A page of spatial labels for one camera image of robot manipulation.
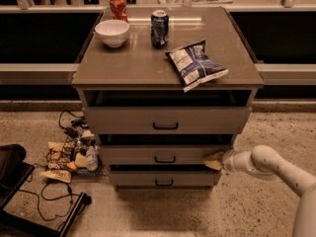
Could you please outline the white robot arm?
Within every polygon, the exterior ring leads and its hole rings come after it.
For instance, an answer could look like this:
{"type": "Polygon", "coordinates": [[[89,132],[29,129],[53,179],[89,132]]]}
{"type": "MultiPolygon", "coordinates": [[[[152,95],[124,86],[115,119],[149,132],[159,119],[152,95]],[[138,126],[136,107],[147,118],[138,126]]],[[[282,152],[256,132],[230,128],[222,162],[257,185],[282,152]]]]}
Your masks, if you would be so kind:
{"type": "Polygon", "coordinates": [[[280,178],[300,197],[292,237],[316,237],[316,177],[288,162],[271,147],[218,151],[206,156],[204,165],[227,173],[244,172],[263,180],[280,178]]]}

